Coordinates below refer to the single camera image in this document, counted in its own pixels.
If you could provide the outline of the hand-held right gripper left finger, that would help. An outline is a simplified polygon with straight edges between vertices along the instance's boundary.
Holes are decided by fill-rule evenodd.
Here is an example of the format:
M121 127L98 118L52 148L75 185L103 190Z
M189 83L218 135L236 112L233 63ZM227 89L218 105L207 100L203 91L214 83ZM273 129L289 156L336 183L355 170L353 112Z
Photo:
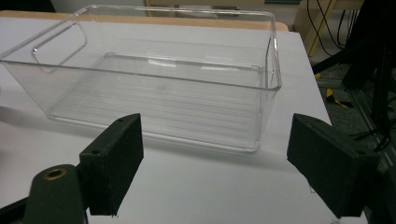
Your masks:
M93 216L115 216L144 158L141 116L116 119L80 154L86 206Z

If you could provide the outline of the yellow and black floor tape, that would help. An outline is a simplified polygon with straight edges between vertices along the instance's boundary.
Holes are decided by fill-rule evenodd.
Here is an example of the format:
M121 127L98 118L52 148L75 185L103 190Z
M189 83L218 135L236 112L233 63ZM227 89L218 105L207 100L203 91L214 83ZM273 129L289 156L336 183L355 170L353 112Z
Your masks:
M348 105L345 105L344 103L338 101L333 94L332 89L327 89L326 90L326 102L329 104L333 104L333 105L339 105L343 108L348 108Z

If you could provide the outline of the wooden table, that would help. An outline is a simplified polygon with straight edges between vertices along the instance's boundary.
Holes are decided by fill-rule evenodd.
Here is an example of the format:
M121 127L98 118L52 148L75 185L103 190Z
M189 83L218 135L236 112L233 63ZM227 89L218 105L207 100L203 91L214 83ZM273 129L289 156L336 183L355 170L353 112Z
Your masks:
M0 10L0 18L2 17L60 21L70 17L70 14L52 13L52 12L35 12L35 11ZM285 23L277 22L277 21L275 23L271 23L269 21L230 21L230 20L210 20L210 19L136 17L136 16L98 16L98 15L82 15L78 17L78 21L183 25L183 26L219 27L219 28L252 29L252 30L275 28L277 31L285 31L285 32L289 30L289 27Z

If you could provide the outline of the metal floor rail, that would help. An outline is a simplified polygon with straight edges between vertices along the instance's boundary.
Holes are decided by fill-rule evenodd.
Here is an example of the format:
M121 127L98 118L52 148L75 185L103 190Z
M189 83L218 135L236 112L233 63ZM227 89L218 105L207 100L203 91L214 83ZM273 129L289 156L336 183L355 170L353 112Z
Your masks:
M392 142L394 139L390 136L381 134L377 129L377 125L371 118L371 99L369 99L362 90L352 90L349 94L352 98L352 103L356 106L361 115L366 130L370 132L368 138L373 140L373 148L379 148L379 172L384 174L390 168L396 169L396 143Z

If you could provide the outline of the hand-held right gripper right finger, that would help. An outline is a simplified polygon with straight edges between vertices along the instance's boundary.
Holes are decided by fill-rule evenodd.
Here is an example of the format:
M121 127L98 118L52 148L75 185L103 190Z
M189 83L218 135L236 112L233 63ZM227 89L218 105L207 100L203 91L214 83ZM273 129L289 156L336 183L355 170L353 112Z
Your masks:
M379 157L328 123L294 114L287 160L340 218L361 214L373 189Z

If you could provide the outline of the black metal stand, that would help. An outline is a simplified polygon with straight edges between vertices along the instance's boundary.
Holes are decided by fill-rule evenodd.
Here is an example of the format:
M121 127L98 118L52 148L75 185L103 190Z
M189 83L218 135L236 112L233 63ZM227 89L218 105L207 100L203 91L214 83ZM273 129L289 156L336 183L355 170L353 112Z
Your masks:
M390 120L388 115L388 92L393 51L386 41L363 40L352 44L332 57L312 66L314 74L337 63L349 61L350 66L342 83L347 90L360 90L370 75L375 73L375 87L371 106L374 131L382 135L375 151L382 151L390 143Z

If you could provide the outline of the black curtain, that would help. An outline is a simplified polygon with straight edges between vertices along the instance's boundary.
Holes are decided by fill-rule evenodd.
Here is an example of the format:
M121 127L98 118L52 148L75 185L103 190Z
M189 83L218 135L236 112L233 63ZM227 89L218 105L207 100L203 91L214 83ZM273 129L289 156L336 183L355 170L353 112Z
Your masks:
M0 0L0 10L54 12L50 0Z
M353 52L344 84L361 88L382 67L384 48L396 52L396 0L364 0L346 49Z

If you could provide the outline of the white table cover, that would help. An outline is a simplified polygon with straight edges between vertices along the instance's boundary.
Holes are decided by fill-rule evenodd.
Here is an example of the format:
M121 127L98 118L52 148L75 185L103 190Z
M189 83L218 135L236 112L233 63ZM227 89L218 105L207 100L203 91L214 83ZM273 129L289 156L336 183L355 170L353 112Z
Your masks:
M0 18L0 49L56 20ZM287 160L294 114L328 117L301 37L276 31L281 86L253 152L150 137L115 216L90 224L360 224L336 217ZM75 164L107 126L49 118L0 64L0 207L25 198L39 172Z

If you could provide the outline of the clear plastic container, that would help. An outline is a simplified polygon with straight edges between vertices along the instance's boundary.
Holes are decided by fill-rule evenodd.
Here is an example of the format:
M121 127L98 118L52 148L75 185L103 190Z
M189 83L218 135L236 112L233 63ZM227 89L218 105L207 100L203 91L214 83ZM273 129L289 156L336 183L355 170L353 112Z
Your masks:
M253 152L281 86L272 13L90 5L0 49L51 119Z

